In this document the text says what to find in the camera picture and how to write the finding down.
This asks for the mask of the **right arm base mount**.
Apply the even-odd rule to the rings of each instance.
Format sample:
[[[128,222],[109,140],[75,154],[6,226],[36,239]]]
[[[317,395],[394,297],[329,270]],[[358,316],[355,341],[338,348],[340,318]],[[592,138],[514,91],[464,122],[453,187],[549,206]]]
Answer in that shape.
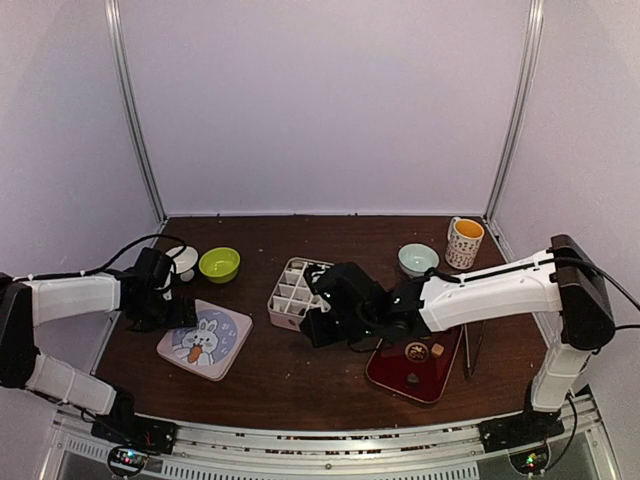
[[[485,453],[506,451],[511,467],[525,476],[540,475],[551,466],[548,441],[565,431],[552,414],[524,412],[485,420],[478,425]]]

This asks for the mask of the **pink compartment tin box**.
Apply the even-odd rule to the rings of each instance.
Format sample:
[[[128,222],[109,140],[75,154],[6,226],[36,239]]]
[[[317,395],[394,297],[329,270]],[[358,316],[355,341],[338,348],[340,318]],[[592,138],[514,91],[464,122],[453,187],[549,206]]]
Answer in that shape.
[[[299,332],[300,324],[308,311],[319,309],[322,313],[330,310],[329,304],[313,294],[304,274],[309,268],[318,267],[324,271],[332,263],[303,257],[289,259],[282,270],[267,302],[267,311],[272,325]]]

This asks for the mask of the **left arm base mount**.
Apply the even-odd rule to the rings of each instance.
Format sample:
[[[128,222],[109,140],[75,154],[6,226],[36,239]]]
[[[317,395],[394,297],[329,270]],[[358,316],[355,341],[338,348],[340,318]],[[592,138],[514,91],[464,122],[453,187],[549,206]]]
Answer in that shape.
[[[134,415],[131,420],[116,421],[107,416],[92,416],[91,435],[113,443],[106,465],[120,479],[140,474],[154,457],[174,451],[177,425]]]

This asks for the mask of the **metal tongs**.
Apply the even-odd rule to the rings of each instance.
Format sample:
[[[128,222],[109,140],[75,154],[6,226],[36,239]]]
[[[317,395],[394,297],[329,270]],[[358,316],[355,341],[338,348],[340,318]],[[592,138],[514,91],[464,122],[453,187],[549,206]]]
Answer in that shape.
[[[470,380],[476,371],[480,351],[486,335],[486,322],[479,321],[464,326],[465,368],[466,380]]]

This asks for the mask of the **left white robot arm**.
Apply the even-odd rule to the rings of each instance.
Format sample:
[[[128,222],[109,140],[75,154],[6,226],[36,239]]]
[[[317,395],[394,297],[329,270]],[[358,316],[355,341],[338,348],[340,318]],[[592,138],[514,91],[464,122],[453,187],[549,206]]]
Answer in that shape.
[[[175,260],[143,248],[133,266],[114,270],[1,278],[1,385],[29,390],[87,411],[123,444],[144,433],[128,392],[40,349],[38,327],[67,319],[123,313],[137,333],[193,327],[193,300],[172,292]]]

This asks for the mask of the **bunny picture tin lid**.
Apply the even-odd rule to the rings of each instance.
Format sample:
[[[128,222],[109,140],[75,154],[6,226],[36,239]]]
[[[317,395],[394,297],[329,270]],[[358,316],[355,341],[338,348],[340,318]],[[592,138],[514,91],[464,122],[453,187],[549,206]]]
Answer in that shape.
[[[209,381],[221,381],[253,328],[250,316],[195,301],[193,327],[168,331],[157,344],[158,355],[169,363]]]

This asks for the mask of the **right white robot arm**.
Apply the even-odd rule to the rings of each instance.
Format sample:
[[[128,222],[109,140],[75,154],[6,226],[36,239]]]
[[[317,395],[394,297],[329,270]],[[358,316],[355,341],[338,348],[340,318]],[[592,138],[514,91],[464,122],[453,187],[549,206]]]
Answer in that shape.
[[[588,358],[616,331],[604,274],[568,235],[520,261],[456,275],[430,268],[391,290],[353,262],[314,267],[303,278],[329,306],[308,310],[300,323],[316,348],[369,337],[397,343],[477,321],[558,313],[561,329],[531,382],[527,408],[512,423],[526,442],[550,426]]]

